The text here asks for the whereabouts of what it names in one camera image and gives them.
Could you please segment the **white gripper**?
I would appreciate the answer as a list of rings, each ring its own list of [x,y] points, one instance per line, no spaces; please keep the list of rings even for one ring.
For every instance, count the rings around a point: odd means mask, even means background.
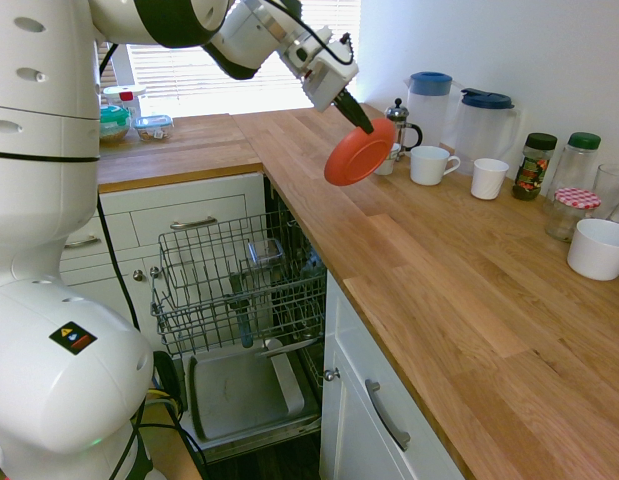
[[[315,109],[323,112],[331,103],[355,127],[372,134],[374,127],[357,100],[343,90],[358,73],[355,62],[343,65],[328,53],[318,54],[308,65],[302,88]]]

